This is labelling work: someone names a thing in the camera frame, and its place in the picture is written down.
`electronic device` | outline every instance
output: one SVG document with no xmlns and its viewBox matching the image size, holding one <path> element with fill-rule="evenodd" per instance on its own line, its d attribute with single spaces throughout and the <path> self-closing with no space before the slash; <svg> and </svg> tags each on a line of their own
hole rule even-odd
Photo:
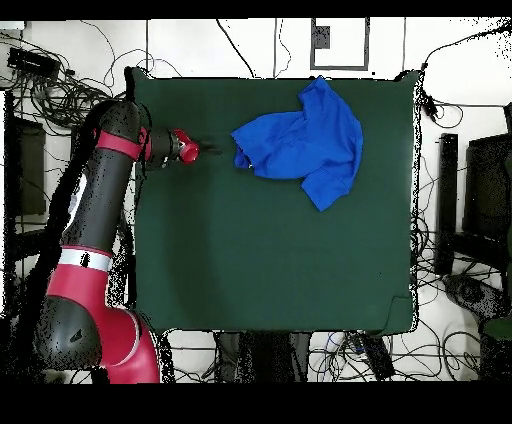
<svg viewBox="0 0 512 424">
<path fill-rule="evenodd" d="M 382 337 L 372 337 L 365 333 L 360 333 L 359 337 L 375 378 L 378 381 L 382 381 L 394 376 L 395 368 L 393 367 L 391 355 L 384 344 L 384 339 Z"/>
<path fill-rule="evenodd" d="M 510 189 L 505 160 L 512 152 L 509 134 L 469 142 L 462 229 L 500 240 L 510 225 Z"/>
<path fill-rule="evenodd" d="M 11 47 L 7 66 L 28 74 L 56 80 L 59 76 L 60 62 L 37 53 Z"/>
</svg>

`t-shirt sleeve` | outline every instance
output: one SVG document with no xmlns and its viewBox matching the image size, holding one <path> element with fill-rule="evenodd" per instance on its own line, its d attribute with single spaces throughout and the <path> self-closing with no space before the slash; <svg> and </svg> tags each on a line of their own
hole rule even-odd
<svg viewBox="0 0 512 424">
<path fill-rule="evenodd" d="M 302 182 L 302 189 L 320 212 L 331 206 L 338 198 L 349 193 L 347 186 L 339 178 L 320 168 Z"/>
</svg>

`green tabletop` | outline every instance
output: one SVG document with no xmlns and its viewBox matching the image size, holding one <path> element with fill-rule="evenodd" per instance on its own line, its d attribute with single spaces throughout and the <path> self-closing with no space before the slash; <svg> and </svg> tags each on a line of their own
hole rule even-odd
<svg viewBox="0 0 512 424">
<path fill-rule="evenodd" d="M 319 212 L 299 180 L 233 165 L 230 133 L 301 110 L 311 80 L 149 79 L 135 98 L 153 127 L 184 129 L 221 156 L 148 173 L 135 219 L 137 309 L 158 330 L 408 331 L 416 72 L 332 80 L 364 134 L 350 194 Z"/>
</svg>

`power strip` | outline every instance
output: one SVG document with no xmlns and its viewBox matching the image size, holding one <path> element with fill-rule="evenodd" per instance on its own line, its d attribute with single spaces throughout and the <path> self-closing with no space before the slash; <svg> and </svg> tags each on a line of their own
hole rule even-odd
<svg viewBox="0 0 512 424">
<path fill-rule="evenodd" d="M 60 63 L 46 56 L 11 47 L 7 66 L 28 74 L 56 80 L 59 76 Z"/>
</svg>

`white stripe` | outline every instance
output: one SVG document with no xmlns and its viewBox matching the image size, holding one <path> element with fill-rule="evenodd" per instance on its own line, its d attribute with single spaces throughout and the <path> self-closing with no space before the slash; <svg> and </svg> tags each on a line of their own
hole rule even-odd
<svg viewBox="0 0 512 424">
<path fill-rule="evenodd" d="M 130 351 L 128 356 L 126 358 L 124 358 L 121 362 L 119 362 L 118 364 L 113 365 L 114 367 L 118 367 L 119 365 L 123 365 L 124 363 L 128 362 L 131 359 L 131 357 L 135 354 L 135 351 L 139 347 L 139 342 L 140 342 L 139 341 L 139 337 L 140 337 L 139 324 L 137 322 L 137 318 L 135 318 L 135 315 L 133 315 L 131 312 L 127 311 L 126 309 L 121 309 L 121 311 L 126 312 L 128 315 L 130 315 L 132 317 L 133 324 L 135 325 L 135 341 L 133 343 L 132 350 Z"/>
<path fill-rule="evenodd" d="M 106 255 L 79 249 L 64 248 L 59 259 L 59 264 L 84 266 L 105 272 L 108 271 L 109 263 L 110 258 Z"/>
</svg>

